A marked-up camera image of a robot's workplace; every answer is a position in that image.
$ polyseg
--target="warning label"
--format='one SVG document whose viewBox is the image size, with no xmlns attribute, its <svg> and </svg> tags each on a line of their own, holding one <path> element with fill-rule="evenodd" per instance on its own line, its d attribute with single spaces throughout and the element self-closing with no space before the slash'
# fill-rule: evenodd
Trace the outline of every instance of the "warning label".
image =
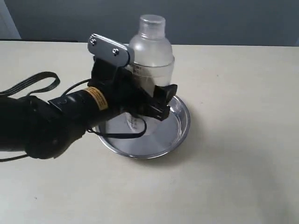
<svg viewBox="0 0 299 224">
<path fill-rule="evenodd" d="M 100 111 L 108 108 L 108 103 L 107 103 L 103 93 L 100 90 L 91 86 L 91 87 L 84 89 L 84 91 L 88 92 L 94 98 Z"/>
</svg>

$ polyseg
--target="screw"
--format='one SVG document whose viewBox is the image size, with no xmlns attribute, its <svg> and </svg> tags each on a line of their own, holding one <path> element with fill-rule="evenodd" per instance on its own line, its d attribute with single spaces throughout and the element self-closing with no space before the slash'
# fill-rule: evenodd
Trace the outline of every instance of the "screw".
<svg viewBox="0 0 299 224">
<path fill-rule="evenodd" d="M 114 56 L 117 56 L 120 53 L 120 51 L 117 48 L 114 48 L 112 50 L 112 53 L 114 54 Z"/>
<path fill-rule="evenodd" d="M 90 43 L 94 46 L 94 45 L 97 44 L 97 40 L 96 40 L 96 39 L 91 39 L 91 40 L 90 40 Z"/>
</svg>

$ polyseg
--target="translucent bottle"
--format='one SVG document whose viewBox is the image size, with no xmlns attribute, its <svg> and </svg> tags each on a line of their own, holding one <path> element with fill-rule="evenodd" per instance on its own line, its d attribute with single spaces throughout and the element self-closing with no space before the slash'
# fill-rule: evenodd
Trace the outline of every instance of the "translucent bottle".
<svg viewBox="0 0 299 224">
<path fill-rule="evenodd" d="M 155 85 L 166 86 L 171 82 L 174 67 L 172 46 L 165 38 L 165 18 L 159 15 L 142 15 L 139 32 L 129 46 L 134 49 L 133 74 L 141 87 L 153 96 Z M 140 119 L 126 114 L 127 122 L 133 132 L 141 132 L 144 124 Z M 145 135 L 154 132 L 160 121 L 143 117 L 147 122 Z"/>
</svg>

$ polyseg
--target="tabletop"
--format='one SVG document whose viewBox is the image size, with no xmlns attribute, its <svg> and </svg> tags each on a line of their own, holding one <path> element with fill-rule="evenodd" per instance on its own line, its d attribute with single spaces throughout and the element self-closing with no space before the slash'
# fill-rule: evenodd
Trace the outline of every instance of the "tabletop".
<svg viewBox="0 0 299 224">
<path fill-rule="evenodd" d="M 172 81 L 191 114 L 179 148 L 134 160 L 85 134 L 57 159 L 2 163 L 0 223 L 299 223 L 299 48 L 173 51 Z M 59 75 L 56 89 L 37 94 L 44 100 L 93 65 L 86 43 L 0 42 L 0 52 L 0 90 L 40 71 Z"/>
</svg>

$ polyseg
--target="silver metal plate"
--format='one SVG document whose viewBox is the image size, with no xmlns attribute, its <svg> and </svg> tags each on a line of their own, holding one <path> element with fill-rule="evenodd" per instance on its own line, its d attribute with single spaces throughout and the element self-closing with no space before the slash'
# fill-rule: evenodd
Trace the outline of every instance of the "silver metal plate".
<svg viewBox="0 0 299 224">
<path fill-rule="evenodd" d="M 100 137 L 109 149 L 117 154 L 136 159 L 151 159 L 177 148 L 186 138 L 190 128 L 190 114 L 184 102 L 175 96 L 169 103 L 169 117 L 161 122 L 154 133 L 138 139 L 112 139 Z M 125 114 L 100 124 L 98 132 L 131 133 Z"/>
</svg>

